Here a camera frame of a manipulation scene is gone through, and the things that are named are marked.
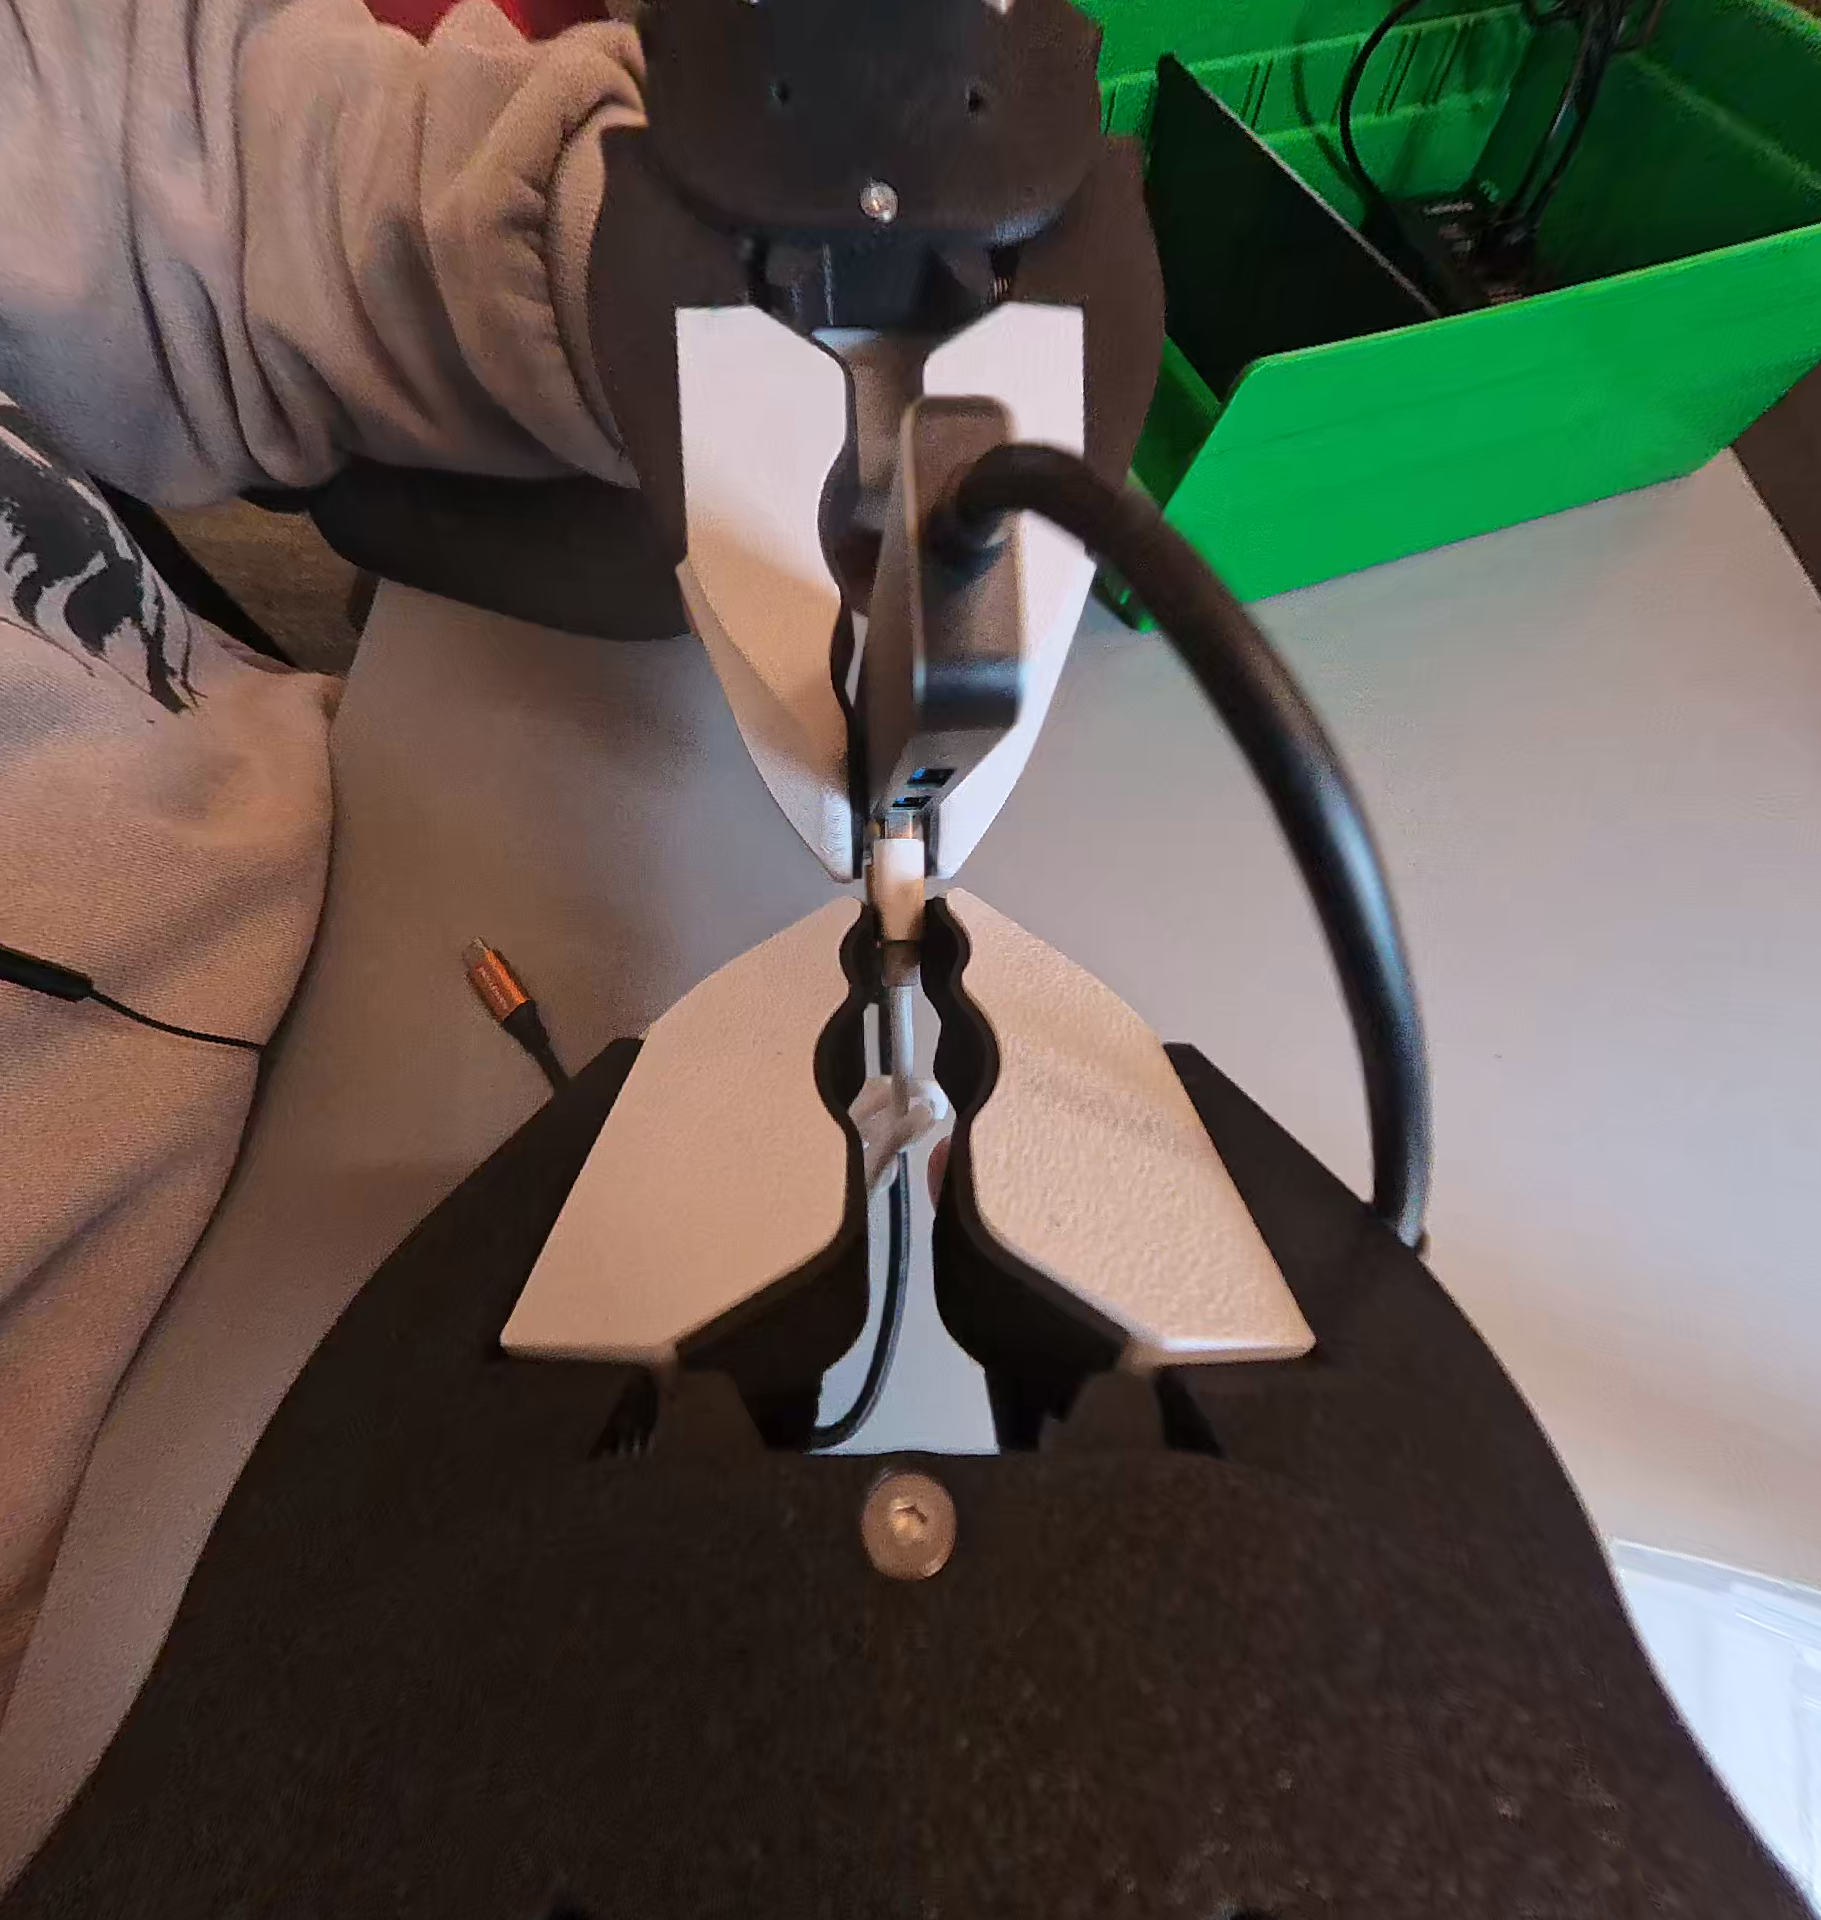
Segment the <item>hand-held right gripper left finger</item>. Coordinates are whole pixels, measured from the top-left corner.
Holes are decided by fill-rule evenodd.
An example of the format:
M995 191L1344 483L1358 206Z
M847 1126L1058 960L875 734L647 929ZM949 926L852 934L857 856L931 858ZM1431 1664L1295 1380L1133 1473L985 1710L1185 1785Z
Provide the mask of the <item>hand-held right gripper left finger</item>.
M805 1358L854 1342L868 1288L868 1181L852 1123L866 1085L866 912L833 898L709 973L645 1032L633 1064L501 1332L520 1358L699 1357L800 1288L842 1283Z

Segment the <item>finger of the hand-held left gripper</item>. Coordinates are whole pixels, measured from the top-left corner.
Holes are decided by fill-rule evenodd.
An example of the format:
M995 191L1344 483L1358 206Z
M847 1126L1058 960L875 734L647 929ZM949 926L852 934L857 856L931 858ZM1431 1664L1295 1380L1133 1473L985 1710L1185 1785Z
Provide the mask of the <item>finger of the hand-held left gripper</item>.
M1021 301L997 306L930 352L922 395L991 397L1009 411L1017 442L1084 453L1084 314ZM1085 551L1036 515L1017 518L1015 555L1021 583L1017 719L936 803L925 841L941 882L957 877L1021 778L1095 577Z
M851 442L847 373L752 304L684 306L677 405L692 630L774 803L826 877L851 882L843 596L821 527Z

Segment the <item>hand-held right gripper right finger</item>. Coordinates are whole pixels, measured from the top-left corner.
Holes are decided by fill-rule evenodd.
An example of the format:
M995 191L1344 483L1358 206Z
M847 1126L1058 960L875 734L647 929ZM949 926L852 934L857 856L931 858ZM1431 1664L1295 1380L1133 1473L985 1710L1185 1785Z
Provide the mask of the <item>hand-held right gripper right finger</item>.
M952 1127L934 1292L987 1377L1306 1357L1306 1313L1169 1053L1100 979L966 890L922 994Z

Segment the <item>dark grey usb hub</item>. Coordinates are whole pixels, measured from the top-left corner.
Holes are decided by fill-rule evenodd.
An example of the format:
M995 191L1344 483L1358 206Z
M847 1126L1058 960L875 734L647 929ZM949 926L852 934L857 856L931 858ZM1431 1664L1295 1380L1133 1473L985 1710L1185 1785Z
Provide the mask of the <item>dark grey usb hub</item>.
M857 791L868 821L921 839L941 866L961 786L1015 731L1023 579L1011 515L967 521L955 494L1012 444L994 397L918 397L898 427L874 586L857 657Z

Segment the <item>person's left forearm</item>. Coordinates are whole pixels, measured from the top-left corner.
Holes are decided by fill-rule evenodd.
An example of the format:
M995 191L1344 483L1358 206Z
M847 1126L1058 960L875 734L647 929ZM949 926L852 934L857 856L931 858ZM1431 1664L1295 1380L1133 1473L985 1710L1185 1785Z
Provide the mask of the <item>person's left forearm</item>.
M626 24L0 5L0 392L166 509L351 461L633 478L590 357Z

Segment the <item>black bin divider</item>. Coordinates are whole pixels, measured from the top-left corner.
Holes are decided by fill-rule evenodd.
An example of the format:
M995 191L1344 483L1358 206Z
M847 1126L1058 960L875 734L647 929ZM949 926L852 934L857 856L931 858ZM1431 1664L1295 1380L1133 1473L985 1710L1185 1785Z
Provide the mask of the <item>black bin divider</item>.
M1217 402L1260 360L1441 316L1172 54L1157 66L1143 194L1167 338Z

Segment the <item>green plastic bin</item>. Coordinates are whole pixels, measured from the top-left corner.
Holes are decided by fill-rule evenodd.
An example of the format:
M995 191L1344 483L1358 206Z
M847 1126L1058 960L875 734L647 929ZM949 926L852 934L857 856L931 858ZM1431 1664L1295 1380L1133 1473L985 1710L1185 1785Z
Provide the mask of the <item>green plastic bin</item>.
M1558 111L1572 19L1522 5L1084 5L1104 129L1138 141L1166 342L1133 478L1244 600L1689 477L1821 366L1821 19L1633 5L1522 285L1250 338L1234 119L1358 243L1356 156L1413 208L1497 210Z

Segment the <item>person's grey sweatshirt torso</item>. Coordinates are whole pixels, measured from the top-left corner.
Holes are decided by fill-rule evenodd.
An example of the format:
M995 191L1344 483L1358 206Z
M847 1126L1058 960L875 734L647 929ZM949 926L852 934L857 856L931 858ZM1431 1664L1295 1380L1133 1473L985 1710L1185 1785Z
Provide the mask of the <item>person's grey sweatshirt torso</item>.
M0 943L263 1044L310 950L340 684L194 615L0 392ZM0 981L0 1727L120 1380L235 1159L252 1056Z

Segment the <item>clear plastic packet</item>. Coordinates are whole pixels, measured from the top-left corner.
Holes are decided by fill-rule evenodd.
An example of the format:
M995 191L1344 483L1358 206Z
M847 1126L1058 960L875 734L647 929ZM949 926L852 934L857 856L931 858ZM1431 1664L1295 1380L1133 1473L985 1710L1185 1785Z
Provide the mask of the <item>clear plastic packet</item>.
M1821 1913L1821 1591L1633 1543L1608 1556L1693 1737Z

